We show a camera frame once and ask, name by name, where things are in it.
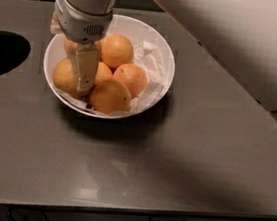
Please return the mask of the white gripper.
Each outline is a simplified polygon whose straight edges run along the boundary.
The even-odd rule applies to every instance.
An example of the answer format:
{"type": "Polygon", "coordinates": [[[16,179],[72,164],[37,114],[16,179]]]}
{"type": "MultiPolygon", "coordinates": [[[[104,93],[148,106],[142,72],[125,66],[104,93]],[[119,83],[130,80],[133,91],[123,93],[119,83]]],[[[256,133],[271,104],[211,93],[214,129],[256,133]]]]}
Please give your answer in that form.
{"type": "MultiPolygon", "coordinates": [[[[106,14],[87,14],[76,9],[68,0],[55,0],[50,32],[63,33],[69,40],[77,43],[95,42],[107,34],[113,19],[113,12],[106,14]]],[[[79,44],[70,55],[78,92],[87,91],[95,83],[99,65],[99,49],[93,44],[79,44]]]]}

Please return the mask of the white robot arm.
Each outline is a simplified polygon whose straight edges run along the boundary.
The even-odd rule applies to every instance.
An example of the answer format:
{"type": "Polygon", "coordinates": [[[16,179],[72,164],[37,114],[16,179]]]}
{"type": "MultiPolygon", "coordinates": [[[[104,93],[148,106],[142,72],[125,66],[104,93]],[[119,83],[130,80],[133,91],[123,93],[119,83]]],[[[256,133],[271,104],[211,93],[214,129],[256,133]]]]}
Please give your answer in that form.
{"type": "MultiPolygon", "coordinates": [[[[153,0],[277,121],[277,0],[153,0]]],[[[55,0],[64,34],[94,43],[116,0],[55,0]]]]}

